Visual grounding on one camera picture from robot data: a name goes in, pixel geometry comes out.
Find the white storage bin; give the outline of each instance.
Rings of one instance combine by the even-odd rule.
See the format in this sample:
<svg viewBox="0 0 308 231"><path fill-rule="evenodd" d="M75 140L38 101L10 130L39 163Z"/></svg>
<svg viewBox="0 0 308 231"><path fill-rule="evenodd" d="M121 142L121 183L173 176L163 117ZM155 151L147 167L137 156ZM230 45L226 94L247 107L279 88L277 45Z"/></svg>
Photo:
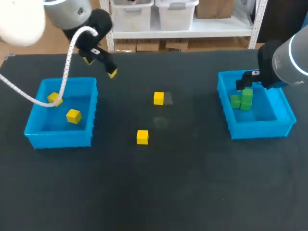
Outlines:
<svg viewBox="0 0 308 231"><path fill-rule="evenodd" d="M198 4L199 0L155 0L161 29L189 30L193 23L194 7Z"/></svg>
<svg viewBox="0 0 308 231"><path fill-rule="evenodd" d="M151 7L154 0L111 0L112 18L117 30L147 31L151 25Z"/></svg>

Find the stacked green cubes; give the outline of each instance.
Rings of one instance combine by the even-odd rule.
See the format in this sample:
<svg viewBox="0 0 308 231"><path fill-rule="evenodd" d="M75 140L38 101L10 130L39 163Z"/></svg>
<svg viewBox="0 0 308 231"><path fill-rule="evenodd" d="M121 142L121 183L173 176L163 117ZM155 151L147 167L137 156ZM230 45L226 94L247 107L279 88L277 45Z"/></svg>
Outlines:
<svg viewBox="0 0 308 231"><path fill-rule="evenodd" d="M242 102L241 102L241 110L249 111L252 106L252 97L253 92L251 88L247 88L242 90Z"/></svg>
<svg viewBox="0 0 308 231"><path fill-rule="evenodd" d="M252 106L253 91L251 88L242 90L242 96L231 95L230 103L232 108L237 108L245 111L249 111Z"/></svg>

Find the white cable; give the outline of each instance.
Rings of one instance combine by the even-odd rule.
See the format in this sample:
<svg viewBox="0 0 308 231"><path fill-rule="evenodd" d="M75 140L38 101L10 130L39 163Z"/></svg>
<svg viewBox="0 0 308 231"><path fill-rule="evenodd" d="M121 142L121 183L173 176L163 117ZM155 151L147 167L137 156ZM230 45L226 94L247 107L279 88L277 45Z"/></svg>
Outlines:
<svg viewBox="0 0 308 231"><path fill-rule="evenodd" d="M69 71L69 67L70 67L70 64L71 64L71 59L72 59L72 54L73 54L75 44L77 42L78 37L85 31L89 31L93 36L98 35L97 31L95 29L93 29L92 27L89 27L89 26L81 27L74 34L74 36L71 40L71 43L69 45L67 56L66 56L65 68L64 68L62 83L61 83L61 87L60 87L60 91L59 91L59 97L57 98L57 100L55 102L53 102L53 103L43 103L41 101L38 101L38 100L32 98L31 96L29 96L28 94L24 93L22 90L20 90L18 87L16 87L13 83L11 83L6 77L4 77L1 74L0 74L0 79L4 83L6 83L10 88L12 88L14 91L16 91L17 93L24 96L29 101L36 103L36 104L43 106L43 107L54 107L62 99L62 96L64 94L64 90L65 90L65 86L66 86L66 82L67 82L68 71Z"/></svg>

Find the shelving unit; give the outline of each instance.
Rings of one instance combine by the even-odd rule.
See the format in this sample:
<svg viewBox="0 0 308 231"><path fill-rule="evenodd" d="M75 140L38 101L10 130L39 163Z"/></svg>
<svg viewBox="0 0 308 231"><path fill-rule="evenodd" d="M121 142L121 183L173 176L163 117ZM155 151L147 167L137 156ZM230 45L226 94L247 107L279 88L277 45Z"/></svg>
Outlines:
<svg viewBox="0 0 308 231"><path fill-rule="evenodd" d="M107 35L109 51L114 51L114 39L167 39L167 38L207 38L207 37L244 37L251 36L249 49L254 49L260 31L264 11L268 0L257 0L258 10L255 23L252 24L249 16L248 5L237 1L231 18L226 19L197 19L194 18L190 30L162 31L160 29L159 14L156 7L151 12L151 29L149 31L121 31L114 25L112 32ZM109 1L100 0L101 8L109 12Z"/></svg>

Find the cardboard box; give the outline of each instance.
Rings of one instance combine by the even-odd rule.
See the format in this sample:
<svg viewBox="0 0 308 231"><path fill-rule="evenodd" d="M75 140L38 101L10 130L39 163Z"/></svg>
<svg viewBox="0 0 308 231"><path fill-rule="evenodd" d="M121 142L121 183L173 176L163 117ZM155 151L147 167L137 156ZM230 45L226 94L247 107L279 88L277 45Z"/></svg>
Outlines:
<svg viewBox="0 0 308 231"><path fill-rule="evenodd" d="M188 39L184 38L170 38L167 39L166 48L178 49L180 51L185 51L188 47Z"/></svg>
<svg viewBox="0 0 308 231"><path fill-rule="evenodd" d="M159 39L139 39L137 51L159 51Z"/></svg>
<svg viewBox="0 0 308 231"><path fill-rule="evenodd" d="M234 0L199 0L196 16L199 19L230 18Z"/></svg>
<svg viewBox="0 0 308 231"><path fill-rule="evenodd" d="M115 43L116 52L136 52L137 40L135 39L118 39Z"/></svg>

